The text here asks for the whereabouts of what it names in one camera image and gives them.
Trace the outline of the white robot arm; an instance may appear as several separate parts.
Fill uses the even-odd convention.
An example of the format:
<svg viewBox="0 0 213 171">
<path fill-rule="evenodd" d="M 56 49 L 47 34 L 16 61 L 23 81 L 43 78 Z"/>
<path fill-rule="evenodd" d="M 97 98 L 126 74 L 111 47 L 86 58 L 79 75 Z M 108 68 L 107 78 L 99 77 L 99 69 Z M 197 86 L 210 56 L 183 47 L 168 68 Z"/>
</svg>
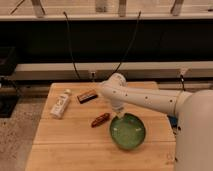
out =
<svg viewBox="0 0 213 171">
<path fill-rule="evenodd" d="M 129 103 L 176 117 L 174 171 L 213 171 L 213 90 L 133 88 L 122 74 L 115 73 L 100 84 L 100 92 L 115 112 Z"/>
</svg>

